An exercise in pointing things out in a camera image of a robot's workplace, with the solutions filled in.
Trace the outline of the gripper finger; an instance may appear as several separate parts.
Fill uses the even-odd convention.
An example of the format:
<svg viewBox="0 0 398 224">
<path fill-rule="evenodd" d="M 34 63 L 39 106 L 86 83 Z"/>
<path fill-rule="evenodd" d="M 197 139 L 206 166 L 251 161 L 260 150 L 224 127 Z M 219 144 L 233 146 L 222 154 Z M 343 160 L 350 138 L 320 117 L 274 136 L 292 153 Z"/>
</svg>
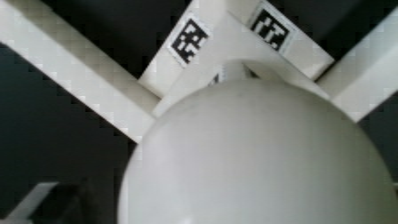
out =
<svg viewBox="0 0 398 224">
<path fill-rule="evenodd" d="M 0 224 L 84 224 L 78 186 L 41 182 Z"/>
</svg>

